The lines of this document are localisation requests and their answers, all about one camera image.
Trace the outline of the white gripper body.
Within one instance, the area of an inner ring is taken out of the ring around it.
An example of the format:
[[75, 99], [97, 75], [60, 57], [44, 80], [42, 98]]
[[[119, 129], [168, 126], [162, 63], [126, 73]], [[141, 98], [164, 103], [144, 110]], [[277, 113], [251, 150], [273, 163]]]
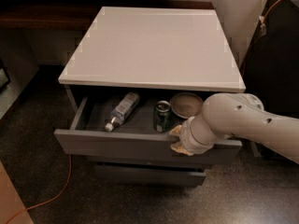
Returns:
[[182, 123], [179, 139], [187, 151], [192, 154], [203, 154], [213, 148], [217, 136], [202, 116], [196, 116]]

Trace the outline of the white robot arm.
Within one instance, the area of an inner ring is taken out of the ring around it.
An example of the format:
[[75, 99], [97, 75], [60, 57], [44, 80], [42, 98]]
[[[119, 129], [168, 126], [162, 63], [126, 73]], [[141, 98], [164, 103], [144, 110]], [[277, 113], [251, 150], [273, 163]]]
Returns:
[[221, 140], [238, 137], [261, 144], [299, 163], [299, 119], [269, 113], [261, 100], [249, 93], [209, 96], [201, 112], [174, 128], [179, 140], [170, 145], [188, 156], [203, 154]]

